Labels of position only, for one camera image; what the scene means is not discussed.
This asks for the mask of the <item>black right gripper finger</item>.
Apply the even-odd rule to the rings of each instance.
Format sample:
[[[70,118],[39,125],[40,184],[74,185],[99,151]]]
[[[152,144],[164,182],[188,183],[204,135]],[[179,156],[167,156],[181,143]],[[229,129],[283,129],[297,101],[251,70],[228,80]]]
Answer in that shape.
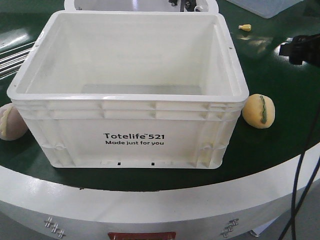
[[[280,56],[289,57],[293,65],[302,65],[303,62],[313,66],[320,65],[320,44],[319,43],[286,43],[280,46]]]
[[[292,43],[295,46],[319,46],[320,45],[320,35],[298,35],[292,39]]]

